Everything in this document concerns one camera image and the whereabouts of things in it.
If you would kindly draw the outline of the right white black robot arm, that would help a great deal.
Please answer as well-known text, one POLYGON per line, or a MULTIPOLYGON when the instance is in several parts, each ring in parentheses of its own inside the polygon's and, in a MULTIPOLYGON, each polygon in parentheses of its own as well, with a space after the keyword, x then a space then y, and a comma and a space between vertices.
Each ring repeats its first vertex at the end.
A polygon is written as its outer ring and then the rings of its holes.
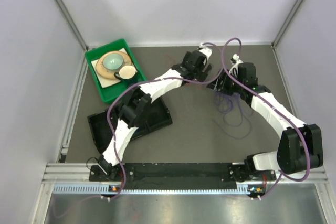
POLYGON ((225 95, 237 94, 255 112, 259 113, 280 138, 276 151, 247 156, 245 174, 258 179, 265 170, 281 170, 290 175, 323 165, 321 129, 306 124, 280 104, 264 85, 258 84, 256 67, 250 62, 235 62, 228 73, 207 85, 225 95))

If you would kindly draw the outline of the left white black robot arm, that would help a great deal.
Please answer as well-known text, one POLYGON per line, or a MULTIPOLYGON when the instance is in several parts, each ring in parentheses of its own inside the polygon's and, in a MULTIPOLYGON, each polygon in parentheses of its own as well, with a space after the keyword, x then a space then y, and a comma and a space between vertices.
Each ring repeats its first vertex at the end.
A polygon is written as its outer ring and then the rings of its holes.
POLYGON ((187 52, 180 64, 172 66, 152 81, 133 84, 117 98, 117 127, 112 132, 109 146, 98 159, 103 177, 107 180, 117 178, 117 165, 121 163, 124 151, 135 131, 148 119, 155 100, 188 82, 205 82, 212 68, 207 65, 211 54, 212 50, 207 47, 187 52))

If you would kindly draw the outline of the black two-compartment tray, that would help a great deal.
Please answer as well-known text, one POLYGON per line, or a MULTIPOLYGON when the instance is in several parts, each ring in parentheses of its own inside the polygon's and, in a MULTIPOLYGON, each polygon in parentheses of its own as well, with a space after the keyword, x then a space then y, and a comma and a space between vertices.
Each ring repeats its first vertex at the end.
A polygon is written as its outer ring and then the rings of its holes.
MULTIPOLYGON (((107 110, 87 117, 93 143, 102 154, 109 146, 112 132, 107 121, 107 110)), ((131 140, 138 139, 173 123, 170 112, 163 99, 159 98, 151 105, 150 114, 132 135, 131 140)))

